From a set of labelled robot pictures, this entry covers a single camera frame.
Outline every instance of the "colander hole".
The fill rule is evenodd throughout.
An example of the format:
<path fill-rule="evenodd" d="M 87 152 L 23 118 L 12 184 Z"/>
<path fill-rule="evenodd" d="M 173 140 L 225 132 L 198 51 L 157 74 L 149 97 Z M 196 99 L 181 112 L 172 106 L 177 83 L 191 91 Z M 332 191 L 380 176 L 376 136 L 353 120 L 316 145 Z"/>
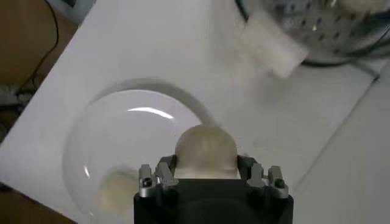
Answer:
<path fill-rule="evenodd" d="M 350 17 L 350 19 L 351 19 L 352 21 L 355 20 L 355 19 L 356 19 L 356 14 L 352 14 L 351 17 Z"/>
<path fill-rule="evenodd" d="M 277 4 L 275 6 L 275 11 L 279 13 L 284 13 L 285 12 L 285 5 L 283 4 Z"/>
<path fill-rule="evenodd" d="M 318 41 L 322 41 L 324 38 L 325 38 L 325 34 L 322 33 L 322 34 L 319 36 Z"/>
<path fill-rule="evenodd" d="M 337 23 L 338 21 L 340 21 L 340 19 L 341 19 L 341 16 L 337 16 L 337 17 L 335 18 L 335 22 Z"/>
<path fill-rule="evenodd" d="M 340 33 L 336 32 L 333 36 L 333 39 L 337 40 L 340 37 Z"/>
<path fill-rule="evenodd" d="M 311 8 L 311 2 L 308 2 L 308 3 L 306 4 L 306 10 L 310 10 L 310 8 Z"/>

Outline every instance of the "white table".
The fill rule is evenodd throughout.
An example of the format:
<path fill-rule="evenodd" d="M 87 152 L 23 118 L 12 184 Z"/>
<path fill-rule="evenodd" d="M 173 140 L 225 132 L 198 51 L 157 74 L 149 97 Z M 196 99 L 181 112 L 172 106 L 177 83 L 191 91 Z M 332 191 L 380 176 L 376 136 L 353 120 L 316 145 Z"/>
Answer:
<path fill-rule="evenodd" d="M 225 48 L 211 2 L 98 1 L 2 144 L 0 181 L 81 220 L 62 180 L 66 136 L 89 103 L 141 86 L 211 115 L 294 190 L 371 78 L 345 66 L 278 80 Z"/>

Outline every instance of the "metal screw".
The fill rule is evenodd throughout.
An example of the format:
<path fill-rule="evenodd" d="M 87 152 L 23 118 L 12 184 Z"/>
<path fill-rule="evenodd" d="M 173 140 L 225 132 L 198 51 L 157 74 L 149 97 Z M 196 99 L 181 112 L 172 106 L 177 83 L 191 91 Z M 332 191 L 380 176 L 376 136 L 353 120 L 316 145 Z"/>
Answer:
<path fill-rule="evenodd" d="M 142 186 L 143 186 L 143 187 L 150 187 L 150 186 L 152 186 L 152 183 L 153 183 L 152 179 L 149 178 L 149 177 L 147 177 L 147 178 L 145 178 L 145 179 L 142 181 Z"/>
<path fill-rule="evenodd" d="M 275 187 L 277 188 L 285 188 L 285 181 L 282 179 L 276 179 L 275 180 Z"/>

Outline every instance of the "wooden floor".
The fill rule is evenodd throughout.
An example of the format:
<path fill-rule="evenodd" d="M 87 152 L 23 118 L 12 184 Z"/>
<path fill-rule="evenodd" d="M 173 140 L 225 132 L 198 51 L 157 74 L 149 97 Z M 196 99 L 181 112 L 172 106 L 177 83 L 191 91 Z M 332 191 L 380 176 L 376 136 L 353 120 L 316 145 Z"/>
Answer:
<path fill-rule="evenodd" d="M 42 81 L 77 30 L 60 16 L 59 44 L 38 70 Z M 0 86 L 19 86 L 55 43 L 55 24 L 43 0 L 0 1 Z M 73 223 L 22 194 L 0 192 L 0 223 Z"/>

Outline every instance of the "white surface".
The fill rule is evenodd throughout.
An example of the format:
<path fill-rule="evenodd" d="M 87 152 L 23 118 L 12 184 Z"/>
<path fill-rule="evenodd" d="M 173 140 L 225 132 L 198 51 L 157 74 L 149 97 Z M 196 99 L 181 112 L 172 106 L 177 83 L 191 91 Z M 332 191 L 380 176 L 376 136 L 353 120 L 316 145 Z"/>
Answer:
<path fill-rule="evenodd" d="M 211 2 L 98 1 L 0 148 L 0 181 L 80 220 L 62 180 L 71 124 L 94 99 L 146 86 L 203 105 L 294 189 L 371 80 L 350 66 L 278 80 L 222 45 Z"/>
<path fill-rule="evenodd" d="M 96 217 L 99 186 L 113 169 L 132 170 L 137 180 L 142 164 L 155 167 L 173 155 L 182 133 L 199 124 L 190 109 L 167 95 L 139 89 L 109 94 L 88 106 L 70 129 L 65 186 L 78 207 Z"/>
<path fill-rule="evenodd" d="M 390 223 L 389 68 L 296 190 L 296 223 Z"/>

